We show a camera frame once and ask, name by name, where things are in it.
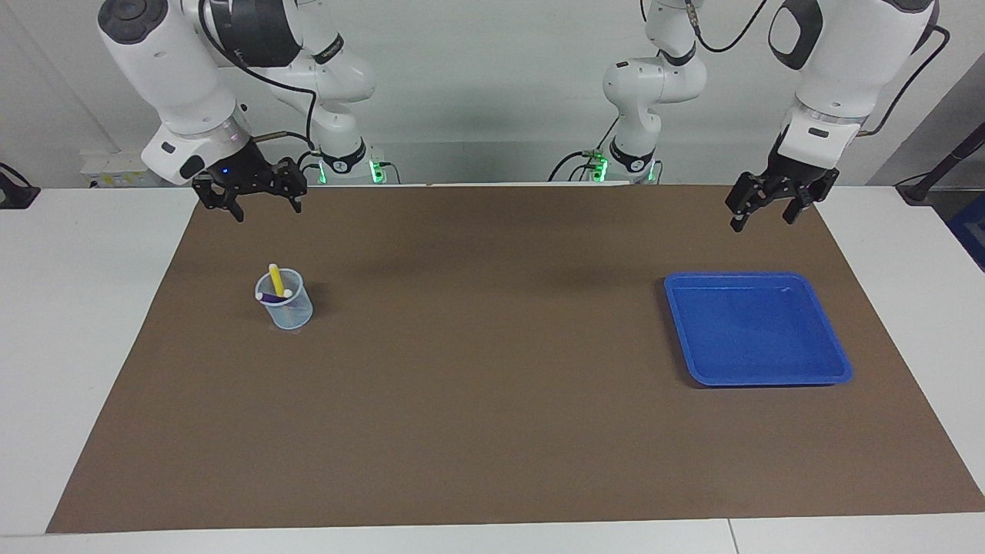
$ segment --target table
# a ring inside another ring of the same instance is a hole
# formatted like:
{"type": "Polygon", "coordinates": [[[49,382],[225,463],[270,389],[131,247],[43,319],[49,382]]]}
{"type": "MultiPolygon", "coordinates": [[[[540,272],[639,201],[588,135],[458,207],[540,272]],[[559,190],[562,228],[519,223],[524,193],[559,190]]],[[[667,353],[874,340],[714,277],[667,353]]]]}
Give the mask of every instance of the table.
{"type": "MultiPolygon", "coordinates": [[[[195,201],[187,189],[48,190],[31,210],[0,213],[0,282],[20,289],[0,312],[0,554],[970,553],[985,545],[985,514],[38,536],[195,201]]],[[[892,189],[839,187],[820,209],[982,488],[985,274],[930,208],[908,207],[892,189]]]]}

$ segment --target blue tray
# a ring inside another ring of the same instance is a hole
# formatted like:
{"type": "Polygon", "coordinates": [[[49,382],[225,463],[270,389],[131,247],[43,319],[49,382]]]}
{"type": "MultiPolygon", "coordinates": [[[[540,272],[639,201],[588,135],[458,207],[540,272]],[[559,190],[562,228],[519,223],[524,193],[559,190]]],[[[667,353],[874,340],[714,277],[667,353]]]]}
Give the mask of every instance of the blue tray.
{"type": "Polygon", "coordinates": [[[837,384],[852,367],[796,273],[677,273],[664,283],[688,370],[708,386],[837,384]]]}

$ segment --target clear plastic cup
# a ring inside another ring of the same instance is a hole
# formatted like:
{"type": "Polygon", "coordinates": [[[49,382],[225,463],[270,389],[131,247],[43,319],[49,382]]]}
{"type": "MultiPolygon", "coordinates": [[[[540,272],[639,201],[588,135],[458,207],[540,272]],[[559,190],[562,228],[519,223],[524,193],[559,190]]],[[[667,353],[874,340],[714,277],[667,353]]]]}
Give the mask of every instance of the clear plastic cup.
{"type": "MultiPolygon", "coordinates": [[[[285,331],[293,331],[304,327],[311,320],[314,314],[314,307],[311,299],[308,298],[307,291],[304,290],[304,279],[301,274],[293,269],[281,269],[281,279],[284,280],[284,288],[294,292],[287,300],[279,304],[269,304],[260,301],[260,304],[267,309],[270,317],[274,319],[274,324],[285,331]]],[[[274,281],[267,273],[256,283],[255,295],[277,295],[274,289],[274,281]]]]}

